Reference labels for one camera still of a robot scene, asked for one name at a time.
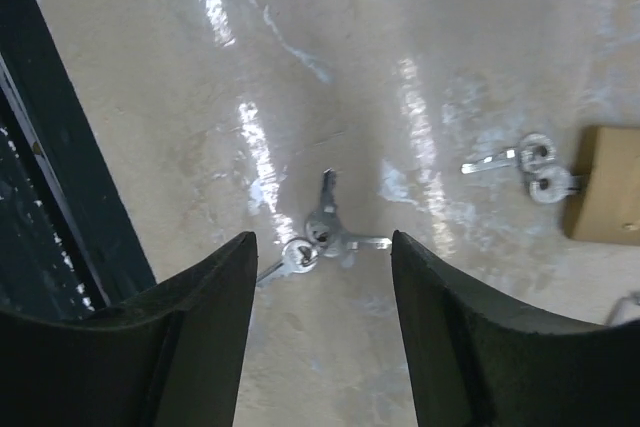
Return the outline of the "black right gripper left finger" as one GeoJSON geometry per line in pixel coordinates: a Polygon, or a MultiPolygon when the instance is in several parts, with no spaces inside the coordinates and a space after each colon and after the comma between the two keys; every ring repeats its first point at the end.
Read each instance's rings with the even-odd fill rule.
{"type": "Polygon", "coordinates": [[[1,312],[5,426],[230,426],[257,277],[238,234],[174,277],[82,320],[1,312]]]}

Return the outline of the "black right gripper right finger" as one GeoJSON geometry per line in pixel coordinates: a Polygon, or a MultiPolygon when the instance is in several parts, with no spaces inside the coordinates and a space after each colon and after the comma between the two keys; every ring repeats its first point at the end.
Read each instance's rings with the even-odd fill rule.
{"type": "Polygon", "coordinates": [[[635,426],[639,324],[519,301],[392,237],[397,312],[421,426],[635,426]]]}

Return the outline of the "silver keys of yellow padlock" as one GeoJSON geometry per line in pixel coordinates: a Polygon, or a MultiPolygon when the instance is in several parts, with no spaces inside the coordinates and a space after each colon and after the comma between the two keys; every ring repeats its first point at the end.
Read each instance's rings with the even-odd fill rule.
{"type": "Polygon", "coordinates": [[[319,203],[306,218],[304,235],[284,245],[280,259],[258,274],[257,287],[266,285],[280,274],[309,273],[321,258],[338,258],[355,253],[362,247],[375,250],[391,247],[392,241],[388,237],[357,234],[343,226],[334,196],[336,181],[334,169],[323,172],[319,203]]]}

